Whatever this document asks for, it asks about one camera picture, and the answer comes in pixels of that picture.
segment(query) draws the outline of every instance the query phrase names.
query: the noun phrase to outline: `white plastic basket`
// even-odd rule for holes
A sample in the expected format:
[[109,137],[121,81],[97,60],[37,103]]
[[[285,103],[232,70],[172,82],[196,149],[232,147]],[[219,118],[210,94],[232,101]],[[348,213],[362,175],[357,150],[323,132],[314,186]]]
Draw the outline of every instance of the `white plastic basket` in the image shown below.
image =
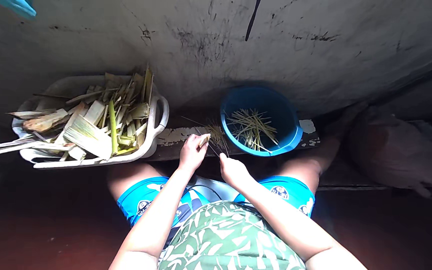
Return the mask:
[[[126,80],[130,80],[131,76],[121,76]],[[53,83],[44,94],[46,95],[59,95],[66,97],[75,97],[82,95],[86,92],[88,86],[99,85],[104,86],[104,76],[73,76],[66,77],[57,80]],[[52,98],[32,98],[25,101],[19,108],[18,111],[31,111],[31,110],[43,110],[51,108],[60,108],[62,101]],[[161,120],[158,124],[155,121],[161,115]],[[146,131],[146,139],[141,147],[134,153],[126,156],[115,156],[109,160],[103,160],[101,158],[84,159],[84,160],[72,160],[72,161],[58,161],[59,157],[54,158],[54,162],[47,162],[51,159],[48,155],[40,150],[36,149],[22,149],[20,150],[21,157],[31,163],[34,163],[36,169],[63,169],[63,168],[79,168],[79,167],[91,167],[100,165],[110,165],[117,163],[129,163],[139,158],[150,157],[156,151],[157,140],[156,136],[161,133],[168,123],[170,115],[170,107],[168,101],[159,95],[156,85],[153,84],[153,91],[151,95],[151,104],[149,105],[149,119]],[[25,137],[30,133],[22,129],[23,120],[14,118],[12,121],[12,130],[18,135],[19,138]],[[44,158],[45,162],[38,163],[38,158]]]

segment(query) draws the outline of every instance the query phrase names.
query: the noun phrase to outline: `peeling white paint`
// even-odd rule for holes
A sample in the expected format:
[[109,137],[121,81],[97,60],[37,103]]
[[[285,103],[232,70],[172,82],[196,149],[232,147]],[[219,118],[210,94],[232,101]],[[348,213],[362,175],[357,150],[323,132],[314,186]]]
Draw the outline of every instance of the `peeling white paint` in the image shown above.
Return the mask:
[[319,140],[319,138],[309,140],[309,146],[315,146],[316,144],[319,144],[320,142],[321,141]]
[[299,120],[299,125],[303,129],[304,133],[313,133],[316,131],[315,124],[312,120],[306,119],[306,120]]
[[186,140],[191,134],[199,135],[208,133],[207,129],[203,126],[197,127],[179,127],[179,128],[165,128],[163,132],[157,136],[157,144],[170,146],[177,142]]

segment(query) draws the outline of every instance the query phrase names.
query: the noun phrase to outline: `knee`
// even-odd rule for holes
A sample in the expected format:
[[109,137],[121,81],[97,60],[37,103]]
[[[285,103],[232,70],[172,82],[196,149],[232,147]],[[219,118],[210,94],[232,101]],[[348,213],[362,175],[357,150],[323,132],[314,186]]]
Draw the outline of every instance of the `knee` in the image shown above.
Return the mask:
[[312,171],[317,175],[321,175],[323,173],[321,164],[318,162],[318,160],[309,157],[288,160],[284,163],[283,168],[286,170],[293,169]]
[[107,175],[109,185],[137,177],[138,175],[150,175],[155,171],[153,166],[144,162],[129,162],[110,166]]

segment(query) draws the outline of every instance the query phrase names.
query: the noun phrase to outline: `blue shorts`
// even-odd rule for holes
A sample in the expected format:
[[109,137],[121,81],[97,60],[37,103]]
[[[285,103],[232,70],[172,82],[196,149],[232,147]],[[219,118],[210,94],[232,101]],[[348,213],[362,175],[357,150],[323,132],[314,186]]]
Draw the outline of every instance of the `blue shorts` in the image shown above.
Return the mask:
[[[117,199],[117,206],[119,206],[121,211],[123,211],[123,214],[131,227],[138,222],[168,180],[169,177],[165,176],[156,176],[144,179],[129,187],[119,197],[119,199]],[[165,246],[171,242],[171,239],[173,239],[177,230],[188,219],[188,217],[198,208],[208,203],[209,201],[195,190],[191,189],[184,194],[179,201],[176,215],[171,230],[169,231],[168,241],[166,241]]]
[[[306,216],[311,217],[313,205],[315,204],[315,195],[303,182],[289,176],[270,176],[258,182]],[[234,202],[249,203],[241,194],[236,196]]]
[[[128,188],[119,197],[117,206],[119,206],[131,227],[138,222],[142,214],[165,186],[168,179],[169,177],[165,176],[144,179]],[[288,176],[271,176],[258,182],[305,215],[311,216],[315,203],[315,195],[303,182]],[[239,194],[234,199],[234,202],[242,203],[248,201],[243,195]],[[176,215],[169,232],[169,241],[171,241],[176,231],[194,211],[208,203],[209,201],[195,190],[191,189],[184,194],[176,210]]]

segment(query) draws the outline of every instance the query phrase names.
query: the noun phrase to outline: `plastic bag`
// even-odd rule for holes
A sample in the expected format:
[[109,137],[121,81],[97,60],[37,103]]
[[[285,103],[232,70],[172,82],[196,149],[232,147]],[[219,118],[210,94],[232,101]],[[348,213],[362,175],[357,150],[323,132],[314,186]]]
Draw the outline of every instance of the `plastic bag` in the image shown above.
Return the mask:
[[373,181],[431,195],[423,183],[432,184],[432,141],[415,126],[370,107],[357,119],[347,146]]

